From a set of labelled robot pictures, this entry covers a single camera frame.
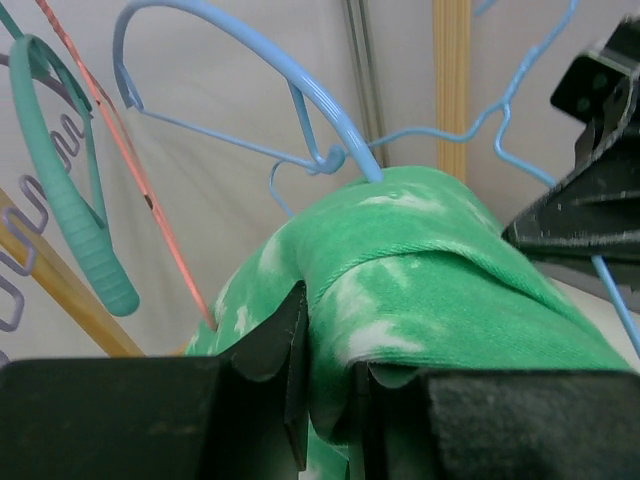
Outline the thin blue wire hanger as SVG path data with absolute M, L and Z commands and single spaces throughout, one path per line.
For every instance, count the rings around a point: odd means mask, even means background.
M 635 1 L 335 2 L 368 140 L 414 126 L 465 132 L 500 98 L 525 54 L 569 17 L 520 82 L 510 120 L 494 113 L 464 147 L 467 184 L 503 221 L 543 186 L 502 163 L 494 140 L 551 176 L 564 176 L 581 125 L 551 106 L 551 94 L 579 51 L 639 10 Z

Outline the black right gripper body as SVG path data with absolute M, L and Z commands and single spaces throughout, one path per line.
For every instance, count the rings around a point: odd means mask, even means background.
M 613 33 L 582 50 L 550 98 L 551 105 L 584 125 L 574 144 L 575 164 L 587 160 L 604 137 L 605 110 L 622 94 L 622 79 L 639 67 L 639 19 L 624 17 Z

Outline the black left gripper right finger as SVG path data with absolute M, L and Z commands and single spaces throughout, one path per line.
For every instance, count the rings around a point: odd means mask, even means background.
M 639 377 L 360 363 L 353 479 L 635 479 Z

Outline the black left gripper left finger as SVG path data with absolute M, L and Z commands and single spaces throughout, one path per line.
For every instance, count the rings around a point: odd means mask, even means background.
M 295 285 L 215 356 L 37 359 L 1 371 L 5 479 L 294 479 L 307 462 Z

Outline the green tie-dye trousers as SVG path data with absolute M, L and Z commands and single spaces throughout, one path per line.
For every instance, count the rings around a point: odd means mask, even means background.
M 625 370 L 601 332 L 455 178 L 427 167 L 358 180 L 280 227 L 230 277 L 189 355 L 223 352 L 306 286 L 308 479 L 346 475 L 339 418 L 359 361 L 436 368 Z

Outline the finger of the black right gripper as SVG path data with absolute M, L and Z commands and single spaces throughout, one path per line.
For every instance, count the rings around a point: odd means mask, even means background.
M 567 176 L 512 220 L 502 238 L 529 259 L 594 276 L 600 256 L 639 288 L 639 155 L 614 152 Z

